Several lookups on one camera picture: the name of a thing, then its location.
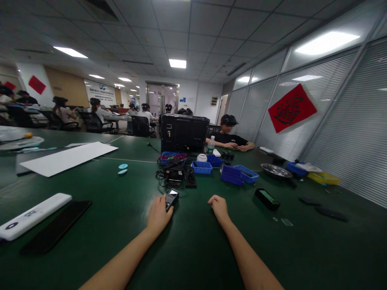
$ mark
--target office chair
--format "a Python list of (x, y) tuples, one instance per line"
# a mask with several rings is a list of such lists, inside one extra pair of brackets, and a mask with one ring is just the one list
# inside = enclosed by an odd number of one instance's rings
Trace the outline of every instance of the office chair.
[(109, 132), (110, 134), (117, 134), (115, 128), (113, 128), (113, 123), (102, 123), (101, 119), (98, 117), (96, 113), (88, 113), (88, 112), (79, 112), (81, 118), (83, 119), (86, 131), (90, 133), (104, 133)]
[(149, 137), (154, 133), (149, 130), (149, 121), (147, 117), (132, 116), (133, 136)]
[(39, 112), (48, 119), (48, 129), (50, 130), (61, 130), (61, 131), (79, 131), (78, 122), (68, 122), (64, 123), (63, 120), (55, 114), (53, 111), (41, 111)]
[(47, 124), (42, 124), (42, 123), (35, 123), (31, 119), (28, 113), (24, 111), (22, 107), (18, 106), (13, 106), (13, 105), (8, 105), (8, 115), (11, 119), (13, 119), (18, 127), (23, 127), (23, 128), (46, 128)]

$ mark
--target air vent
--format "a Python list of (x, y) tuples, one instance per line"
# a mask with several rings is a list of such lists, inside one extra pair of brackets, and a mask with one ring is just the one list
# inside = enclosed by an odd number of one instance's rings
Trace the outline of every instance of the air vent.
[(151, 63), (151, 62), (134, 62), (134, 61), (131, 61), (131, 60), (123, 60), (123, 62), (130, 62), (130, 63), (150, 64), (150, 65), (153, 65), (153, 63)]
[(35, 53), (41, 53), (41, 54), (49, 54), (48, 52), (44, 52), (44, 51), (41, 51), (41, 50), (25, 50), (25, 49), (22, 49), (22, 48), (15, 48), (15, 50), (25, 51), (25, 52), (35, 52)]
[(84, 3), (98, 20), (118, 22), (117, 16), (105, 0), (84, 0)]
[(241, 67), (243, 67), (245, 64), (246, 64), (246, 63), (243, 62), (243, 63), (241, 63), (240, 65), (236, 66), (235, 69), (233, 69), (231, 72), (229, 72), (229, 73), (227, 74), (227, 76), (228, 76), (228, 77), (231, 76), (233, 73), (235, 73), (235, 72), (236, 72), (237, 70), (239, 70)]

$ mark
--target blue plastic tray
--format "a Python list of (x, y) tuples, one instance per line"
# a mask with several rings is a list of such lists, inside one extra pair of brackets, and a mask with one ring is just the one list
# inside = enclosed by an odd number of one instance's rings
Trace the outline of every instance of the blue plastic tray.
[(192, 168), (195, 173), (200, 173), (200, 174), (211, 174), (211, 171), (212, 171), (212, 165), (210, 162), (193, 161)]
[(223, 163), (223, 160), (220, 160), (215, 155), (207, 155), (207, 162), (210, 162), (212, 167), (218, 167)]
[[(242, 179), (243, 179), (243, 181), (246, 182), (246, 183), (249, 183), (249, 184), (250, 184), (250, 183), (254, 183), (254, 182), (256, 182), (256, 180), (257, 180), (258, 177), (259, 177), (258, 174), (256, 174), (255, 172), (251, 171), (250, 169), (248, 169), (248, 168), (246, 168), (246, 167), (244, 167), (244, 166), (242, 166), (242, 165), (235, 165), (234, 168), (237, 168), (237, 169), (239, 169), (239, 170), (242, 171)], [(252, 177), (247, 176), (247, 175), (244, 174), (243, 172), (246, 172), (246, 173), (251, 174)]]
[(243, 185), (242, 172), (234, 167), (222, 165), (221, 180), (233, 183), (239, 186)]

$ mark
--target black shirt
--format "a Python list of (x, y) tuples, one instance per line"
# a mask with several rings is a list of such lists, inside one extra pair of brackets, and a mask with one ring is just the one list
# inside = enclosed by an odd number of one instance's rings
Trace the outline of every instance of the black shirt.
[(28, 98), (21, 97), (16, 100), (18, 103), (22, 104), (37, 104), (37, 100), (34, 97), (29, 96)]
[(207, 138), (211, 139), (211, 136), (215, 136), (215, 141), (220, 142), (223, 144), (226, 143), (237, 143), (238, 146), (246, 146), (247, 140), (243, 139), (242, 137), (239, 137), (238, 135), (230, 135), (230, 134), (223, 134), (223, 133), (212, 133), (207, 136)]

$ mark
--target banner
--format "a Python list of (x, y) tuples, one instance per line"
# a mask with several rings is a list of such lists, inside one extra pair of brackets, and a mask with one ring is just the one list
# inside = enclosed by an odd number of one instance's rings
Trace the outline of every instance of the banner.
[(113, 87), (85, 79), (87, 98), (92, 97), (101, 100), (101, 105), (110, 108), (110, 105), (116, 105), (116, 93)]

